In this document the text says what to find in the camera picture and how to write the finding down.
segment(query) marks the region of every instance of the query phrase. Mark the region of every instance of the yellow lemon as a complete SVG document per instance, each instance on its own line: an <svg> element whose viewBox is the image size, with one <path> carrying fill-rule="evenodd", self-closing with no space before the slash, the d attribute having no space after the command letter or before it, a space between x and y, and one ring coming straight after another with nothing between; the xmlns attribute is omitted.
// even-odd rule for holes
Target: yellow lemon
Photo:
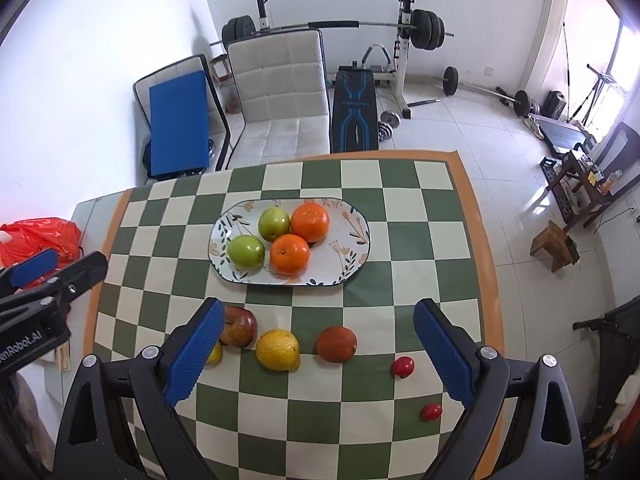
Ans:
<svg viewBox="0 0 640 480"><path fill-rule="evenodd" d="M209 354L209 358L207 359L207 364L217 365L220 361L222 361L222 343L218 341L216 345L213 347L211 354Z"/></svg>
<svg viewBox="0 0 640 480"><path fill-rule="evenodd" d="M255 356L269 370L295 372L300 366L300 345L288 330L274 328L260 336L255 345Z"/></svg>

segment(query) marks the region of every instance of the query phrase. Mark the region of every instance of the plate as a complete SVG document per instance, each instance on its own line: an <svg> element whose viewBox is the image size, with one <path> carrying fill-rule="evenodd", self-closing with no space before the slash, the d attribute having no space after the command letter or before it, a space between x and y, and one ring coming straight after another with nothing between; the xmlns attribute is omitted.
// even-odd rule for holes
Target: plate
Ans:
<svg viewBox="0 0 640 480"><path fill-rule="evenodd" d="M258 233L258 220L265 209L280 206L289 215L303 203L317 203L329 214L329 232L319 242L310 244L311 257L304 272L287 276L269 263L271 244ZM253 235L264 244L261 267L239 269L226 255L228 242L239 235ZM369 257L369 225L351 204L339 198L283 198L245 200L220 215L209 237L209 260L225 280L254 285L338 285L348 280Z"/></svg>

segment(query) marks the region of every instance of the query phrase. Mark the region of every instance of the small wooden stool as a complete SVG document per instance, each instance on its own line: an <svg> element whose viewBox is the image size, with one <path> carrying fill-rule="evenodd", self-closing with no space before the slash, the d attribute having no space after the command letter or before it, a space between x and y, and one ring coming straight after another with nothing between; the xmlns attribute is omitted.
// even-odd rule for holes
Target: small wooden stool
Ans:
<svg viewBox="0 0 640 480"><path fill-rule="evenodd" d="M540 249L544 249L553 258L551 272L556 272L569 264L573 265L580 259L575 242L551 220L543 231L531 241L529 254L533 256Z"/></svg>

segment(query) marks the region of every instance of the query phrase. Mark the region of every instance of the green apple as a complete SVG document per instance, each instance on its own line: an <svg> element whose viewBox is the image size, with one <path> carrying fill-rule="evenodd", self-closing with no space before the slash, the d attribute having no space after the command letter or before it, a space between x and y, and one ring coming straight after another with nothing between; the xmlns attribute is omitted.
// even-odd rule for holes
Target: green apple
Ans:
<svg viewBox="0 0 640 480"><path fill-rule="evenodd" d="M264 261L264 245L255 236L240 235L229 242L226 254L236 266L253 269Z"/></svg>
<svg viewBox="0 0 640 480"><path fill-rule="evenodd" d="M268 242L276 241L276 238L289 232L289 215L281 207L265 209L258 220L260 236Z"/></svg>

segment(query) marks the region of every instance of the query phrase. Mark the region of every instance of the orange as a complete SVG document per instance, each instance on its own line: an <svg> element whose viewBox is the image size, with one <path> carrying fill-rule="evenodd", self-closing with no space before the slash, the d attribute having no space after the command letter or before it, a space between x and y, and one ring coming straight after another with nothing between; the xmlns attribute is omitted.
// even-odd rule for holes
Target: orange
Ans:
<svg viewBox="0 0 640 480"><path fill-rule="evenodd" d="M329 232L329 215L319 204L303 204L291 215L291 230L310 244L317 242Z"/></svg>
<svg viewBox="0 0 640 480"><path fill-rule="evenodd" d="M271 245L271 265L281 274L295 274L306 267L311 253L308 244L297 235L282 235Z"/></svg>

